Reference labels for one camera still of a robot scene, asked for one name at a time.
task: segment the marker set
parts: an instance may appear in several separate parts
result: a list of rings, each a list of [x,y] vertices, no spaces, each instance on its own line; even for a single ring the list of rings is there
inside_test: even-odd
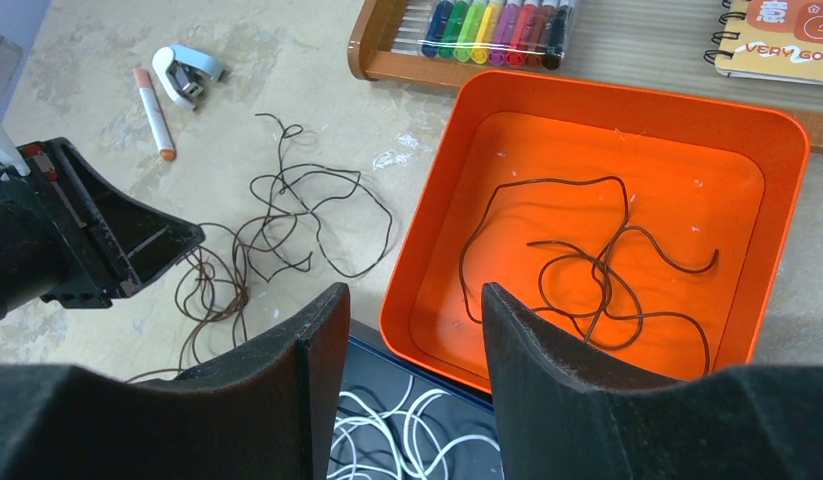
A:
[[[503,67],[561,66],[577,0],[437,0],[420,51]]]

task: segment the marker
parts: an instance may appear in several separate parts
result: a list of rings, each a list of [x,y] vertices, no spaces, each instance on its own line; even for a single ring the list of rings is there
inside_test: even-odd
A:
[[[437,56],[437,47],[443,38],[446,24],[449,22],[452,5],[453,0],[440,0],[435,6],[435,11],[432,13],[432,22],[429,24],[428,31],[426,31],[426,39],[423,40],[423,46],[420,48],[423,55],[429,58]]]
[[[458,34],[458,44],[453,52],[458,61],[466,62],[470,60],[470,48],[476,39],[476,34],[479,32],[482,16],[485,14],[487,6],[488,0],[473,0],[473,3],[470,4],[467,17],[464,18],[464,26],[461,27],[461,33]]]
[[[552,33],[552,24],[555,20],[555,11],[558,10],[559,0],[543,0],[541,8],[537,10],[535,26],[529,35],[528,47],[534,53],[529,53],[523,60],[527,67],[537,68],[541,64],[541,58],[546,53],[546,45],[549,43],[549,35]]]
[[[508,53],[505,54],[505,61],[512,67],[523,65],[526,58],[526,50],[529,48],[529,37],[535,27],[538,6],[541,0],[525,0],[520,16],[517,17],[517,25],[514,27],[514,35],[508,43]]]
[[[449,21],[443,31],[441,46],[438,47],[438,55],[441,58],[452,58],[452,51],[455,49],[455,43],[458,42],[458,34],[464,26],[464,17],[467,16],[469,7],[470,5],[464,0],[458,0],[452,6],[452,14],[449,15]]]
[[[570,27],[570,19],[573,17],[573,9],[576,8],[576,0],[561,0],[561,6],[555,12],[555,21],[552,24],[552,31],[549,35],[549,42],[546,44],[541,63],[547,70],[557,70],[561,66],[564,58],[564,47],[567,46],[567,31]]]
[[[500,66],[505,63],[505,49],[502,47],[508,46],[508,42],[514,35],[514,27],[517,26],[517,18],[520,16],[520,5],[523,0],[508,0],[505,8],[502,9],[502,15],[499,17],[499,24],[496,26],[496,32],[493,34],[492,43],[500,48],[491,48],[488,53],[488,61],[491,65]]]
[[[470,52],[470,58],[479,65],[488,61],[488,49],[491,39],[493,39],[496,23],[499,21],[499,14],[502,13],[502,4],[505,0],[490,0],[488,7],[482,15],[482,23],[479,25],[479,32],[476,34],[475,45]]]
[[[161,158],[171,162],[175,160],[175,147],[173,147],[172,138],[170,138],[170,133],[167,131],[167,123],[164,121],[161,105],[158,104],[158,97],[155,96],[155,90],[152,88],[152,78],[149,76],[149,71],[143,68],[135,68],[132,72],[134,73],[134,83],[137,84],[137,89],[140,90],[143,109],[146,110],[146,118],[149,119],[149,126],[152,127],[152,136],[155,138],[158,152],[160,152]]]

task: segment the yellow marker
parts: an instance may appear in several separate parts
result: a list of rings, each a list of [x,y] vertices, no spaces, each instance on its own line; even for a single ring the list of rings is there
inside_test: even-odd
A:
[[[479,65],[488,61],[488,50],[493,39],[493,32],[496,30],[496,24],[499,22],[499,14],[502,12],[502,3],[503,0],[491,0],[488,8],[485,9],[485,14],[482,15],[482,24],[476,34],[473,51],[470,53],[470,58]]]
[[[458,34],[458,43],[455,45],[455,58],[461,62],[470,60],[470,49],[475,45],[476,34],[482,25],[482,16],[488,8],[488,0],[473,0],[470,9],[467,10],[467,17]]]

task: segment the table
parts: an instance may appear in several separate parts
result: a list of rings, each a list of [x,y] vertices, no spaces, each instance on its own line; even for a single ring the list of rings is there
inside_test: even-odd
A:
[[[193,222],[239,225],[262,213],[251,178],[274,171],[272,112],[312,132],[291,160],[365,171],[398,222],[390,254],[351,283],[354,318],[377,325],[392,266],[446,124],[450,94],[349,73],[345,48],[360,4],[230,0],[101,2],[53,0],[5,117],[16,143],[64,136],[106,179],[132,197]],[[231,73],[209,88],[197,112],[162,98],[178,159],[158,158],[131,69],[150,67],[161,46],[183,43],[219,56]],[[384,163],[374,169],[374,161]],[[350,235],[358,208],[336,212],[338,246],[365,265],[379,233]],[[207,245],[223,238],[209,231]],[[110,310],[64,311],[33,302],[0,323],[0,363],[71,362],[128,378],[171,367],[193,327],[173,304],[180,265]],[[258,333],[338,277],[325,264],[252,289],[250,332]],[[210,357],[230,348],[229,330],[203,333]],[[812,158],[755,360],[823,363],[823,157]]]

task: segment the brown wire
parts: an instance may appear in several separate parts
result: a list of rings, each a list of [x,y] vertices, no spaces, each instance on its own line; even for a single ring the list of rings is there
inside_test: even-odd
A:
[[[703,375],[707,374],[711,367],[711,355],[708,346],[708,337],[705,333],[705,330],[702,328],[699,322],[697,322],[694,318],[689,315],[679,313],[679,312],[649,312],[645,313],[642,309],[641,303],[638,300],[637,295],[635,294],[634,290],[629,286],[629,284],[624,281],[624,279],[611,268],[611,254],[613,251],[613,247],[616,242],[620,239],[620,237],[626,232],[638,232],[645,236],[647,240],[652,245],[655,252],[658,256],[671,268],[678,270],[680,272],[690,274],[690,275],[698,275],[703,274],[710,271],[714,266],[717,264],[720,252],[715,249],[714,253],[711,257],[711,260],[704,266],[700,268],[688,268],[674,262],[664,250],[660,247],[658,241],[653,237],[653,235],[647,231],[644,227],[639,225],[629,225],[629,201],[628,201],[628,194],[626,192],[626,185],[623,180],[616,176],[605,176],[593,180],[585,180],[585,181],[573,181],[573,180],[565,180],[560,178],[536,178],[530,180],[523,180],[519,182],[512,182],[506,183],[497,186],[493,193],[491,194],[490,198],[488,199],[488,203],[485,206],[484,212],[482,213],[482,218],[480,219],[478,225],[470,234],[467,242],[464,244],[464,247],[461,249],[461,253],[459,254],[459,263],[458,263],[458,278],[459,283],[461,284],[461,291],[464,300],[464,308],[466,310],[467,316],[475,323],[481,323],[481,320],[477,319],[473,316],[473,313],[470,309],[470,302],[469,302],[469,294],[468,294],[468,287],[467,282],[464,275],[464,262],[466,261],[467,252],[469,251],[472,243],[478,238],[479,234],[481,233],[485,220],[487,219],[488,214],[490,213],[490,209],[496,199],[497,194],[506,188],[514,188],[514,187],[521,187],[525,185],[531,184],[539,184],[539,183],[550,183],[550,184],[560,184],[560,185],[567,185],[567,186],[589,186],[595,185],[601,182],[613,181],[618,184],[620,187],[621,197],[623,199],[623,221],[620,224],[620,227],[605,244],[605,246],[600,250],[599,254],[596,256],[589,255],[581,248],[577,247],[572,243],[568,243],[562,240],[538,240],[533,242],[528,242],[526,245],[528,247],[545,247],[545,246],[560,246],[565,247],[569,250],[572,250],[573,253],[567,253],[563,255],[559,255],[547,261],[540,269],[538,273],[538,291],[540,293],[541,299],[544,302],[544,306],[533,308],[532,311],[535,313],[543,313],[543,312],[553,312],[558,315],[561,315],[570,320],[576,332],[582,337],[582,340],[585,343],[593,345],[597,348],[606,351],[619,351],[623,350],[633,343],[637,341],[640,335],[643,332],[644,321],[648,318],[658,318],[658,317],[675,317],[681,318],[691,325],[697,330],[697,333],[700,336],[700,340],[703,344],[703,353],[705,357],[704,361],[704,369]],[[582,313],[573,313],[568,312],[564,309],[556,307],[550,299],[549,294],[546,292],[544,288],[544,275],[546,272],[551,268],[553,265],[566,261],[566,260],[582,260],[591,263],[591,277],[594,282],[600,287],[601,292],[601,299],[599,301],[599,305],[597,308],[591,312],[582,312]],[[614,295],[614,288],[612,284],[612,279],[620,284],[629,298],[632,299],[632,302],[635,306],[635,314],[631,315],[617,315],[609,311],[609,305],[611,304],[612,297]],[[601,342],[596,341],[592,338],[593,332],[596,329],[596,326],[599,323],[602,315],[612,321],[637,321],[636,327],[632,335],[617,345],[608,345]],[[587,329],[583,329],[581,325],[579,325],[580,319],[591,319],[591,322]]]
[[[196,322],[196,325],[181,345],[176,368],[146,372],[132,377],[132,381],[158,373],[181,372],[188,368],[191,357],[193,363],[202,363],[202,359],[197,352],[196,342],[199,334],[209,325],[231,320],[232,347],[237,347],[240,343],[248,341],[249,332],[244,309],[250,300],[249,285],[252,283],[252,275],[259,278],[267,288],[266,286],[284,271],[308,272],[313,266],[314,251],[304,258],[296,260],[287,258],[281,251],[282,246],[303,225],[303,219],[310,218],[316,223],[313,235],[317,251],[329,266],[344,278],[354,279],[365,275],[387,256],[390,237],[393,232],[393,214],[369,188],[361,183],[362,172],[331,168],[317,163],[285,165],[284,153],[289,147],[289,142],[297,135],[302,134],[305,131],[304,128],[299,124],[285,125],[272,114],[257,114],[257,116],[272,118],[282,131],[276,148],[278,173],[259,175],[249,183],[250,193],[266,207],[266,211],[263,215],[247,220],[236,230],[220,223],[206,222],[199,224],[205,229],[222,230],[231,237],[231,243],[225,252],[215,252],[207,247],[198,246],[185,255],[184,261],[189,268],[176,286],[173,301],[178,311],[188,319]],[[298,189],[301,182],[316,176],[346,182],[350,185],[349,191],[343,195],[326,196],[313,204],[309,204],[304,200],[304,195]],[[256,184],[264,179],[272,180],[267,194],[261,194],[256,190]],[[290,194],[298,205],[298,209],[288,210],[279,207],[278,199],[285,194]],[[348,272],[337,265],[336,260],[329,255],[323,245],[321,233],[324,230],[325,220],[318,214],[318,210],[329,202],[344,201],[361,195],[369,198],[385,214],[387,228],[385,229],[384,243],[377,258],[359,271]],[[277,240],[273,239],[270,231],[275,224],[285,220],[288,223],[287,230],[280,237],[276,237]],[[272,272],[263,272],[255,263],[256,254],[272,254],[282,262],[282,266]],[[227,291],[231,295],[231,299],[227,302],[221,300],[223,291]]]

